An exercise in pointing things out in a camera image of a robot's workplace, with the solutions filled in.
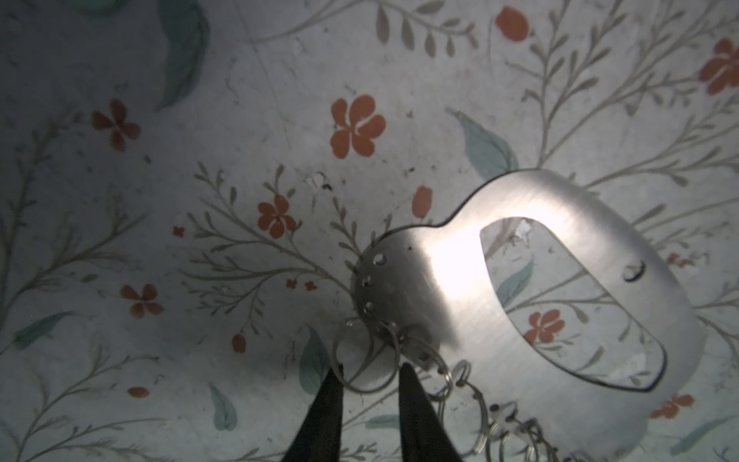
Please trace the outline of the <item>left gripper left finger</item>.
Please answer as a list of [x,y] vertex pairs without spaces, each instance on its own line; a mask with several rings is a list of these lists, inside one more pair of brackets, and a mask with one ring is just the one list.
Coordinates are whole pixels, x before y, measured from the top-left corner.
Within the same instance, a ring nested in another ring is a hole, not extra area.
[[282,462],[339,462],[343,404],[344,386],[331,370]]

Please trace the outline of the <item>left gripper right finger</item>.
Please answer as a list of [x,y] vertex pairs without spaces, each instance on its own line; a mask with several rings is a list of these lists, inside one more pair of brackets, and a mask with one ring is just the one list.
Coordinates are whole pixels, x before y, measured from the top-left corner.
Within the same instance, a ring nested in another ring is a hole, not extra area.
[[461,462],[411,364],[400,368],[398,387],[403,462]]

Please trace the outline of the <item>silver metal key holder plate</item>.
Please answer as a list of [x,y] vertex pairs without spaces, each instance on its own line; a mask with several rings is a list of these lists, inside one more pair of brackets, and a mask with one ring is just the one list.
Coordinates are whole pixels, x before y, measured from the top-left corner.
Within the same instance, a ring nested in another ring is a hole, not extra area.
[[445,223],[369,246],[352,301],[371,348],[478,406],[460,458],[617,461],[699,370],[706,332],[660,246],[656,205],[627,221],[545,169],[506,173]]

